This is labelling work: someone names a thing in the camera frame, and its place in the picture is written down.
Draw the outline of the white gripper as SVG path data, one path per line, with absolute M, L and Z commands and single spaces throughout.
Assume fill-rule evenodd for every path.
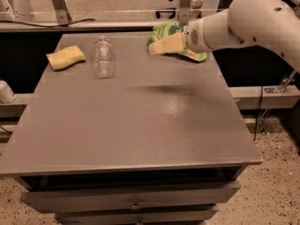
M 186 46 L 195 53 L 215 51 L 213 44 L 218 28 L 218 20 L 214 16 L 206 16 L 187 24 L 186 35 L 178 32 L 155 41 L 148 46 L 151 54 L 180 53 Z

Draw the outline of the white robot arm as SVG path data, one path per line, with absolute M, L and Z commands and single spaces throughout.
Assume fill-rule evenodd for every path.
M 206 53 L 228 48 L 263 47 L 300 72 L 300 19 L 282 0 L 232 0 L 218 13 L 191 21 L 148 45 L 151 54 Z

